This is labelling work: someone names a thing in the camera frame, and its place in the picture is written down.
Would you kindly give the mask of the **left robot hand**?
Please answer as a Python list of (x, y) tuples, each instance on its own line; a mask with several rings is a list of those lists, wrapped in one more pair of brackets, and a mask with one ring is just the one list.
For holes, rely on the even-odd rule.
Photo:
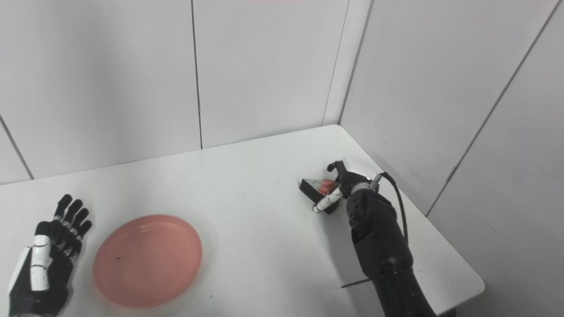
[(8, 286), (10, 317), (56, 317), (70, 296), (69, 283), (93, 224), (83, 201), (64, 195), (49, 221), (37, 224)]

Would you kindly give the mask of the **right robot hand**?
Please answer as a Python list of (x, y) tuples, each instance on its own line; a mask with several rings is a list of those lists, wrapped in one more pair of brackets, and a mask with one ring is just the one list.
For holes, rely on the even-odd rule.
[(348, 199), (358, 189), (378, 191), (382, 179), (381, 173), (367, 160), (353, 155), (330, 163), (327, 171), (336, 171), (337, 177), (333, 181), (324, 179), (313, 183), (315, 192), (322, 195), (320, 199), (313, 200), (315, 204), (312, 210), (315, 213), (333, 213), (340, 200)]

